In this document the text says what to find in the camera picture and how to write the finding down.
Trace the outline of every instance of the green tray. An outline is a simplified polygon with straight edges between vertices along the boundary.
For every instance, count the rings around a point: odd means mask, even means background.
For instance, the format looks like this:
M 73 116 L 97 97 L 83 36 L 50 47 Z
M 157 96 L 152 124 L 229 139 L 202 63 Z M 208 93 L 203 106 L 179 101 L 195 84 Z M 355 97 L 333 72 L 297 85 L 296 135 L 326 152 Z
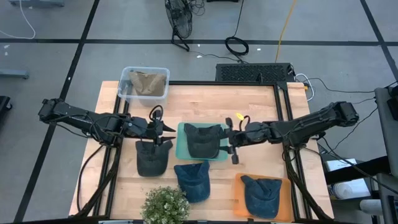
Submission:
M 224 161 L 228 158 L 228 153 L 226 151 L 220 150 L 218 156 L 216 158 L 204 159 L 204 158 L 194 158 L 189 154 L 188 151 L 188 143 L 187 143 L 187 134 L 184 131 L 185 122 L 181 122 L 178 124 L 177 128 L 177 145 L 175 147 L 175 157 L 177 159 L 189 159 L 189 160 L 209 160 L 209 161 Z M 196 128 L 208 128 L 213 125 L 217 125 L 220 123 L 189 123 L 194 125 Z M 228 128 L 225 124 L 220 124 L 223 129 Z M 220 146 L 227 146 L 228 139 L 222 139 L 220 141 Z

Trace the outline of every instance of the orange mat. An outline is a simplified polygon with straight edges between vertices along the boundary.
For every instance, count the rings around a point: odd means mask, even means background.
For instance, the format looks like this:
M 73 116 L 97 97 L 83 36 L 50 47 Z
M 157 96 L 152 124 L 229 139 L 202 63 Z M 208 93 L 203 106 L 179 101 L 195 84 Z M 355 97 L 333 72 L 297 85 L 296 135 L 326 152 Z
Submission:
M 248 175 L 253 179 L 279 179 L 282 180 L 279 193 L 279 210 L 278 214 L 272 221 L 277 222 L 293 222 L 293 208 L 292 208 L 292 191 L 291 183 L 289 179 L 278 178 L 278 177 L 266 177 L 262 175 L 252 174 L 241 174 L 238 173 L 235 176 L 234 182 L 234 214 L 240 217 L 255 218 L 252 216 L 246 208 L 246 202 L 244 201 L 244 183 L 241 180 L 241 176 Z

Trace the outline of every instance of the navy blue cap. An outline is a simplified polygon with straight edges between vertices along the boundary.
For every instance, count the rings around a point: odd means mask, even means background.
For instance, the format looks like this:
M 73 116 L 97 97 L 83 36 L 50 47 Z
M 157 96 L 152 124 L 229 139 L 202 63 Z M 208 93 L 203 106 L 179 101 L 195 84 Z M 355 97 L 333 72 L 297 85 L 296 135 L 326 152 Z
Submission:
M 250 214 L 260 218 L 275 218 L 279 211 L 279 179 L 257 179 L 243 175 L 244 201 Z
M 174 166 L 178 184 L 188 202 L 201 202 L 210 196 L 210 164 L 204 161 L 200 164 Z

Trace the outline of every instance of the wooden tabletop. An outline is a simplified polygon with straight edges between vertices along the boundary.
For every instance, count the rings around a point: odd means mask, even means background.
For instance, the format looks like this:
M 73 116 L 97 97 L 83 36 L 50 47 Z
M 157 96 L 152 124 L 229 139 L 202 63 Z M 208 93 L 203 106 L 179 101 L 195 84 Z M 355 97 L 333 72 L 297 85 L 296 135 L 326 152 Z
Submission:
M 96 113 L 112 113 L 117 87 L 118 82 L 102 83 Z M 288 83 L 288 88 L 294 118 L 308 114 L 309 108 L 303 84 Z M 280 95 L 284 118 L 286 118 L 283 93 L 280 92 Z M 133 116 L 143 118 L 148 118 L 150 110 L 151 108 L 145 108 L 136 101 L 131 102 L 129 107 L 129 112 Z M 163 120 L 167 126 L 177 130 L 180 122 L 224 123 L 225 118 L 230 117 L 233 119 L 234 126 L 237 127 L 239 119 L 236 113 L 249 115 L 251 121 L 277 121 L 273 88 L 269 86 L 170 85 Z M 164 136 L 177 136 L 177 133 L 165 133 Z M 177 177 L 173 169 L 174 165 L 198 162 L 177 159 L 175 157 L 176 139 L 174 139 L 172 140 L 174 147 L 170 150 L 165 173 L 160 177 L 141 177 L 137 173 L 135 141 L 134 139 L 123 141 L 111 212 L 111 218 L 114 219 L 142 219 L 140 211 L 146 198 L 145 193 L 160 185 L 176 187 Z M 318 151 L 315 141 L 311 140 L 307 147 Z M 83 161 L 97 148 L 98 143 L 89 139 Z M 319 155 L 304 150 L 300 153 L 308 191 L 325 213 L 333 217 Z M 238 165 L 232 165 L 230 156 L 226 161 L 210 161 L 210 197 L 204 202 L 192 204 L 189 220 L 247 220 L 233 214 L 232 183 L 238 172 L 287 177 L 285 162 L 282 160 L 281 144 L 264 143 L 242 147 L 238 149 L 238 155 L 240 161 Z M 81 185 L 81 206 L 88 201 L 98 186 L 103 156 L 104 150 L 92 158 L 86 166 Z M 300 214 L 304 217 L 301 194 L 297 188 L 296 191 Z M 105 190 L 100 213 L 104 212 L 107 196 L 108 190 Z M 76 193 L 70 208 L 70 214 L 75 213 L 77 213 Z

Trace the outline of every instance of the denim cap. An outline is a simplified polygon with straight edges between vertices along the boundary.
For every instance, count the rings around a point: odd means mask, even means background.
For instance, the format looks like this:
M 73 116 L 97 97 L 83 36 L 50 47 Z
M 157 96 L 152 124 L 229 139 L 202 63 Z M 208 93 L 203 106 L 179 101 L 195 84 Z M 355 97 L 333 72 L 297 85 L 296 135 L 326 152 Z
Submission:
M 210 164 L 204 161 L 200 164 L 176 165 L 174 166 L 178 184 L 188 202 L 201 202 L 210 196 Z
M 173 147 L 171 141 L 166 141 L 159 146 L 153 142 L 137 141 L 137 171 L 143 177 L 156 177 L 162 175 L 169 161 L 169 150 Z
M 220 135 L 223 128 L 217 124 L 208 128 L 196 128 L 192 124 L 184 124 L 187 134 L 188 152 L 194 158 L 211 159 L 220 151 Z
M 279 210 L 281 180 L 257 179 L 243 175 L 244 200 L 250 214 L 260 218 L 275 218 Z

